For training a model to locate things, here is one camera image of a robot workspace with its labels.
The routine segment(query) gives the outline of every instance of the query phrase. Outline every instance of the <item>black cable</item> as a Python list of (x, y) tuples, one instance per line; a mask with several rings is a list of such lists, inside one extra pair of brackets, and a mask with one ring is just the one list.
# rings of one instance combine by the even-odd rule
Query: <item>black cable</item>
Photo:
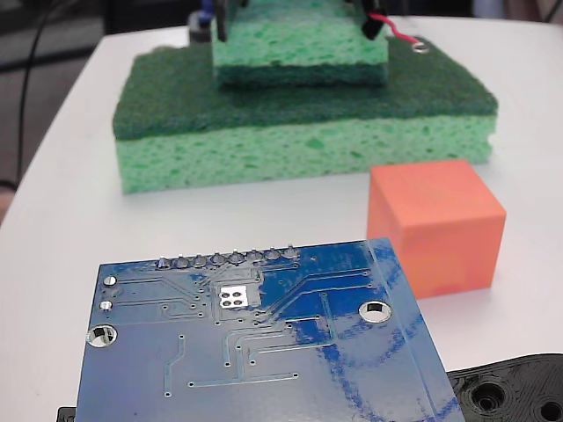
[(545, 22), (547, 22), (548, 24), (552, 22), (553, 18), (555, 18), (555, 15), (561, 8), (562, 4), (563, 4), (563, 0), (558, 0), (558, 2), (553, 6), (553, 9), (551, 9), (551, 11), (545, 17)]
[(408, 16), (410, 14), (408, 9), (408, 0), (403, 0), (401, 4), (401, 11), (403, 12), (403, 16)]
[(37, 45), (45, 24), (48, 21), (49, 14), (57, 7), (59, 3), (54, 0), (50, 0), (45, 6), (45, 10), (41, 15), (39, 25), (37, 26), (37, 31), (35, 32), (35, 38), (33, 38), (32, 49), (27, 56), (26, 69), (24, 70), (24, 82), (22, 84), (21, 95), (19, 97), (19, 115), (18, 115), (18, 162), (16, 169), (16, 184), (21, 182), (23, 176), (24, 168), (24, 123), (26, 114), (26, 97), (27, 97), (27, 85), (29, 84), (29, 75), (33, 67), (33, 58), (35, 57), (35, 51), (37, 50)]

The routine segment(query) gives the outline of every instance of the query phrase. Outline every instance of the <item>blue component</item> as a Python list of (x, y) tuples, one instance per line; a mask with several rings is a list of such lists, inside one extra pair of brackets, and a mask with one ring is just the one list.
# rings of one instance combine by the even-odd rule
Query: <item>blue component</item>
[(208, 25), (215, 16), (215, 6), (213, 0), (202, 0), (201, 11), (199, 14), (200, 25)]
[(279, 252), (101, 266), (76, 421), (464, 420), (388, 240)]

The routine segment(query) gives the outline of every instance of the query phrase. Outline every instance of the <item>sponge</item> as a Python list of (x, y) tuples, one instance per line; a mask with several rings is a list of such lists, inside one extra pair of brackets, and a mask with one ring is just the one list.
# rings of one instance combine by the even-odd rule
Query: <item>sponge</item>
[(484, 163), (496, 99), (435, 46), (389, 48), (390, 82), (376, 88), (218, 90), (208, 44), (138, 57), (113, 119), (123, 191)]
[(343, 1), (252, 0), (228, 42), (213, 40), (213, 62), (219, 84), (378, 85), (387, 80), (387, 39), (363, 36)]

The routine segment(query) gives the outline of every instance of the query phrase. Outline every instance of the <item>orange foam block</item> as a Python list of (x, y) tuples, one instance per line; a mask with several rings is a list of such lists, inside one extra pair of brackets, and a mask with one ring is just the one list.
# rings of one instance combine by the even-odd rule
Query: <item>orange foam block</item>
[(371, 171), (368, 239), (391, 239), (418, 299), (491, 287), (505, 220), (465, 161)]

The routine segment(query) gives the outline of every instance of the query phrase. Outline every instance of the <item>table surface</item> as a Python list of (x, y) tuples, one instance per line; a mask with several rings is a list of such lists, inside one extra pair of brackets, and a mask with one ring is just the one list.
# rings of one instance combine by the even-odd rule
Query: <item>table surface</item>
[[(476, 166), (508, 211), (490, 290), (420, 301), (447, 370), (563, 353), (563, 27), (398, 19), (500, 100), (494, 153)], [(111, 121), (133, 58), (186, 28), (106, 37), (67, 97), (0, 229), (2, 419), (75, 405), (100, 263), (363, 239), (369, 176), (122, 196)]]

